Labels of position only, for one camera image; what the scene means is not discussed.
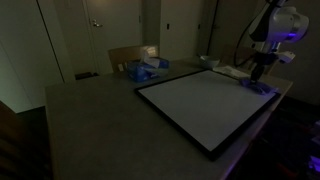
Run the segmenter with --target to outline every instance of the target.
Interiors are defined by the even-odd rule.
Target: floor
[[[285,97],[229,179],[287,179],[287,176],[298,176],[297,173],[300,172],[298,168],[305,165],[299,163],[303,163],[307,157],[299,150],[310,148],[306,143],[300,143],[307,142],[306,139],[309,138],[301,132],[303,128],[310,127],[320,119],[319,110],[319,106]],[[26,122],[37,137],[49,146],[45,107],[22,112],[18,116]],[[274,162],[282,162],[285,167],[278,167],[281,163],[280,165],[276,163],[275,166]]]

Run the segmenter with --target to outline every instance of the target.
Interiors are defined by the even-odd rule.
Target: gray table
[[[125,73],[46,88],[55,179],[219,179],[232,170],[274,104],[216,161],[210,161],[133,89],[201,70],[195,59],[169,75],[134,83]],[[292,82],[264,76],[284,95]]]

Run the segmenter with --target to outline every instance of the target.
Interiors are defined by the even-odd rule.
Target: white board
[[[275,96],[256,94],[211,71],[138,92],[210,152]]]

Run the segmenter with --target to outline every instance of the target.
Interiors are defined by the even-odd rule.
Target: blue object
[[[165,59],[160,59],[159,69],[169,69],[169,61]],[[131,77],[136,82],[143,82],[149,79],[154,79],[160,77],[155,72],[150,72],[148,69],[158,69],[146,63],[140,63],[137,61],[131,61],[127,64],[127,72],[129,77]]]
[[[250,78],[244,78],[239,80],[240,84],[244,87],[247,87],[249,89],[252,89],[258,94],[266,95],[270,93],[275,93],[278,91],[278,88],[271,87],[265,83],[257,82],[257,83],[251,83]]]

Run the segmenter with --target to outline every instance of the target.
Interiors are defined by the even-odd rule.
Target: table
[[[196,58],[171,62],[168,76],[135,83],[125,73],[46,88],[55,179],[224,179],[292,86],[263,76],[282,97],[216,161],[210,161],[133,90],[201,70]]]

